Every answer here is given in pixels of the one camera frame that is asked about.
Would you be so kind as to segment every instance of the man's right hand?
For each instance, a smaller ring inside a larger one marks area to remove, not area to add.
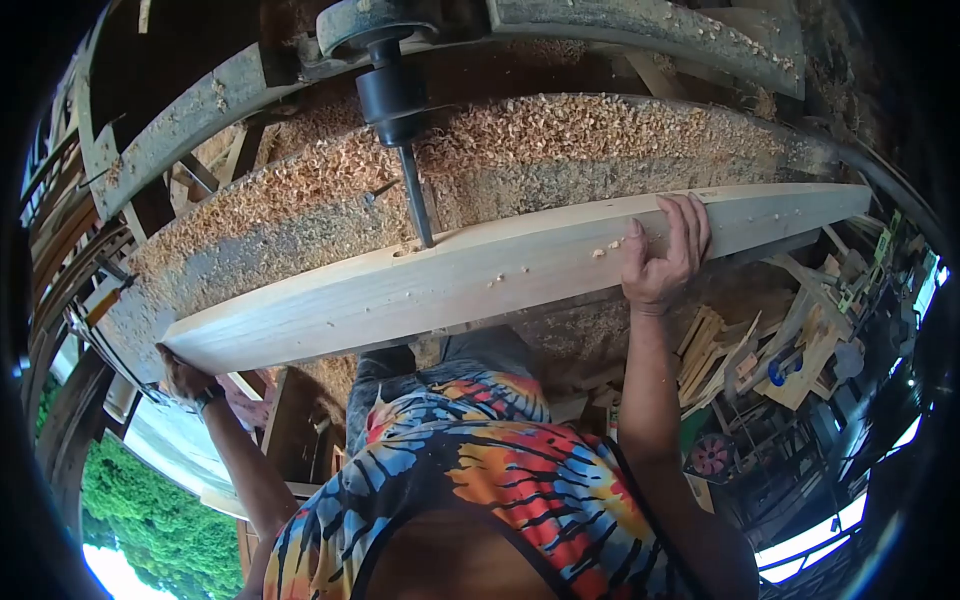
[[[666,312],[667,304],[700,270],[709,254],[710,225],[704,203],[693,192],[662,194],[657,206],[670,224],[670,247],[665,258],[647,256],[649,238],[643,224],[631,219],[624,240],[621,274],[623,295],[631,310],[650,316]]]

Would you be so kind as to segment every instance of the watch strap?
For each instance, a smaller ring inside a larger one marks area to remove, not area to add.
[[[201,415],[207,404],[220,397],[226,398],[227,392],[224,390],[224,386],[220,385],[219,383],[214,383],[213,385],[204,388],[204,390],[200,392],[198,396],[193,398],[194,404],[197,407],[197,414]]]

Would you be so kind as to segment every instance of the light wood plank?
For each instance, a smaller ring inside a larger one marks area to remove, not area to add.
[[[764,262],[781,267],[797,279],[806,292],[823,307],[824,316],[836,327],[837,335],[844,341],[850,339],[853,334],[853,325],[837,308],[836,300],[831,298],[827,290],[820,286],[822,280],[811,274],[812,269],[806,268],[789,254],[778,254],[771,258],[765,258]]]
[[[835,183],[689,191],[707,204],[715,256],[870,204],[868,187]],[[565,206],[441,233],[430,250],[396,246],[290,277],[174,323],[163,342],[204,371],[245,371],[607,288],[620,280],[622,246],[612,242],[631,217],[646,227],[650,254],[663,256],[669,232],[655,194]]]
[[[263,382],[256,371],[229,372],[227,377],[236,384],[240,391],[249,399],[262,402],[267,393],[267,384]]]

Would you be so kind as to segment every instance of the green foliage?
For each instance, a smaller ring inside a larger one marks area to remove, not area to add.
[[[59,390],[44,386],[39,430]],[[107,435],[84,469],[84,543],[122,550],[140,581],[180,600],[232,598],[243,586],[235,521],[202,505]]]
[[[47,415],[50,414],[50,406],[60,391],[60,384],[54,378],[52,373],[47,373],[47,380],[43,382],[43,389],[40,391],[40,407],[36,411],[36,436],[40,437],[40,429],[43,423],[47,421]]]

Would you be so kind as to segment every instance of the wooden structure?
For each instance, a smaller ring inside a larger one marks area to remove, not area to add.
[[[715,256],[866,211],[870,190],[833,183],[692,190]],[[254,290],[171,325],[164,344],[208,372],[324,355],[616,285],[630,218],[653,254],[668,227],[654,194],[576,204],[438,235],[434,249],[370,252]]]

